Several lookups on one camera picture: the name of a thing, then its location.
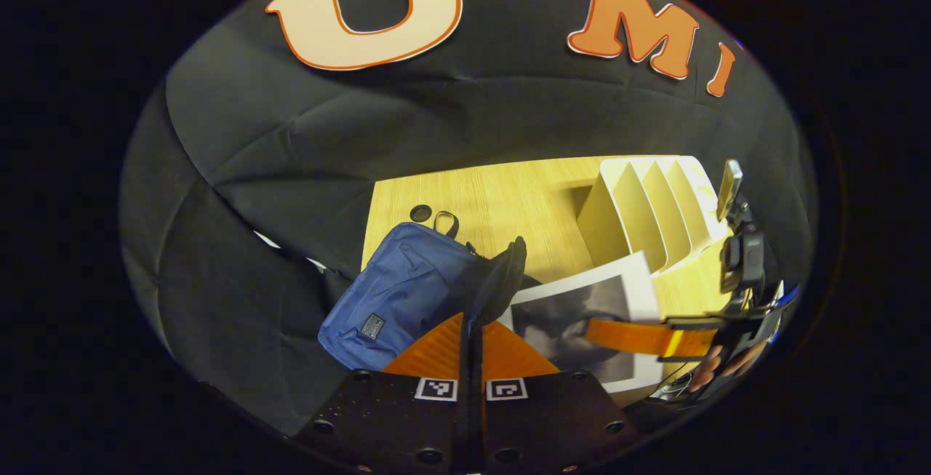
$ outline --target blue bag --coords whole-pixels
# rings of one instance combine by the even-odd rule
[[[489,260],[456,242],[457,228],[455,219],[449,236],[416,223],[392,229],[323,321],[317,339],[324,349],[347,368],[381,371],[429,330],[473,311],[476,303],[486,318],[500,315],[495,313],[518,289],[503,283],[508,274],[501,270],[519,270],[524,279],[523,239],[516,240],[518,252],[511,243]]]

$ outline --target light wood surface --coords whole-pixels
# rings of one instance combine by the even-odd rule
[[[428,225],[433,225],[439,211],[451,211],[459,217],[456,240],[471,242],[485,257],[498,255],[509,242],[522,236],[527,243],[526,273],[539,282],[554,282],[592,269],[576,218],[598,179],[599,165],[607,158],[614,157],[493,164],[378,181],[372,194],[361,268],[393,227],[410,222],[414,206],[427,204],[433,210]],[[444,216],[436,228],[445,232],[451,224],[452,220]],[[729,294],[719,292],[722,245],[724,241],[654,278],[661,316],[700,315],[725,305]],[[681,363],[666,363],[664,375],[679,366]],[[631,390],[613,397],[623,406],[652,390]]]

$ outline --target dark background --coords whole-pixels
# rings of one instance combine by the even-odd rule
[[[4,0],[2,160],[7,211],[21,216],[6,223],[4,251],[3,473],[319,472],[167,358],[119,259],[131,124],[167,68],[240,1]],[[837,229],[820,230],[807,293],[829,302],[800,306],[750,382],[623,465],[915,472],[927,432],[907,418],[921,406],[905,395],[925,360],[908,252],[924,216],[894,185],[911,179],[902,163],[922,146],[924,0],[690,1],[754,45],[809,134],[819,177],[842,165],[840,181],[819,183],[823,225]]]

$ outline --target bag strap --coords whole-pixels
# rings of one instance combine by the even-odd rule
[[[433,217],[433,230],[434,230],[434,231],[438,231],[438,230],[436,230],[436,220],[439,219],[439,216],[440,216],[440,215],[449,215],[450,217],[452,217],[452,227],[449,229],[448,232],[445,233],[445,236],[448,236],[448,237],[449,237],[450,239],[452,239],[452,240],[456,240],[456,236],[457,236],[457,234],[459,234],[459,219],[458,219],[458,217],[456,217],[456,216],[453,215],[452,213],[449,213],[449,211],[438,211],[438,212],[436,213],[436,217]]]

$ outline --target screw hole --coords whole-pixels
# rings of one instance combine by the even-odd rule
[[[624,423],[619,420],[615,420],[615,422],[611,422],[608,426],[604,427],[606,433],[617,433],[622,431],[622,429],[624,429]]]
[[[495,460],[501,464],[513,464],[521,458],[521,452],[514,448],[505,448],[495,454]]]
[[[322,435],[332,435],[333,425],[325,420],[315,420],[313,422],[313,431]]]
[[[440,462],[443,462],[443,454],[428,448],[419,451],[417,454],[417,460],[423,462],[423,464],[439,464]]]

